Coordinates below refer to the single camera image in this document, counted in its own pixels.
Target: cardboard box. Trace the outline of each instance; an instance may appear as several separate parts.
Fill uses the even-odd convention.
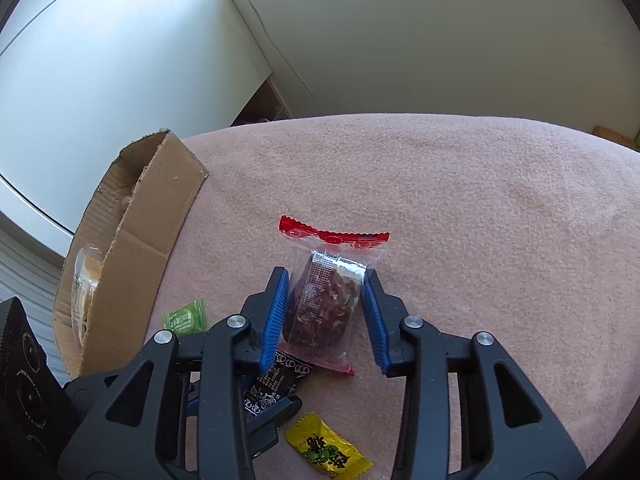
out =
[[[54,301],[53,329],[72,378],[121,368],[142,347],[164,268],[206,176],[169,130],[133,142],[111,164],[82,215]],[[106,254],[81,348],[70,301],[76,254],[87,244]]]

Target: blue ribbed rubber pad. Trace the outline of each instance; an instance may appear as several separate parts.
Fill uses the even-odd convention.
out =
[[[287,291],[289,289],[289,273],[284,270],[278,282],[278,287],[273,295],[273,301],[269,309],[269,316],[264,324],[262,332],[262,354],[260,356],[260,373],[265,374],[276,358],[278,339],[282,332],[284,311],[287,306]]]
[[[362,311],[364,313],[364,319],[367,322],[373,358],[380,367],[383,375],[386,375],[391,366],[391,359],[389,358],[389,334],[382,321],[378,302],[376,301],[368,279],[364,280]]]

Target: green candy wrapper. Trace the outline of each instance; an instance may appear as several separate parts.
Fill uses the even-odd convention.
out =
[[[204,332],[207,322],[204,318],[203,299],[191,301],[174,312],[162,314],[162,326],[167,330],[173,330],[177,336]]]

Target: pink fabric surface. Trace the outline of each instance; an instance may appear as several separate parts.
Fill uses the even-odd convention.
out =
[[[588,463],[625,420],[640,394],[639,153],[551,124],[412,114],[255,124],[186,143],[210,175],[147,336],[194,298],[212,324],[263,290],[287,265],[282,214],[388,230],[385,290],[443,332],[492,332]],[[404,381],[380,374],[361,314],[351,359],[355,377],[313,372],[300,415],[318,412],[374,463],[360,478],[387,479]],[[325,478],[283,439],[254,464],[258,480]]]

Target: white slatted surface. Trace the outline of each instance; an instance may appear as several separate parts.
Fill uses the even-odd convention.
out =
[[[64,384],[69,377],[51,326],[60,272],[0,228],[0,301],[20,298],[31,329],[47,353],[47,365]]]

